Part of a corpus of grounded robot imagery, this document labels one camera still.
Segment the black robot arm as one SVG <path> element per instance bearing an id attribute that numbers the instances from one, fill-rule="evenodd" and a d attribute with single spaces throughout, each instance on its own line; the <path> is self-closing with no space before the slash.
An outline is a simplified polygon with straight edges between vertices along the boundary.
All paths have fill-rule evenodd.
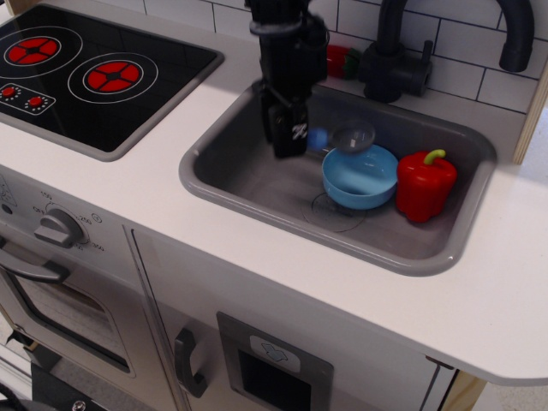
<path id="1" fill-rule="evenodd" d="M 307 150 L 307 100 L 328 75 L 330 34 L 308 1 L 246 1 L 250 33 L 259 38 L 262 78 L 253 86 L 259 96 L 265 136 L 277 158 Z"/>

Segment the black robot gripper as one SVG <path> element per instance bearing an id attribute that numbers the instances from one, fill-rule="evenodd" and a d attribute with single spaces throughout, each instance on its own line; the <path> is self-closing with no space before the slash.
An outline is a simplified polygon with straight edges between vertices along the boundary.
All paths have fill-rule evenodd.
<path id="1" fill-rule="evenodd" d="M 304 102 L 312 87 L 326 79 L 329 30 L 321 18 L 303 16 L 291 23 L 254 21 L 252 33 L 259 37 L 258 95 L 266 139 L 276 158 L 301 156 L 308 136 Z"/>

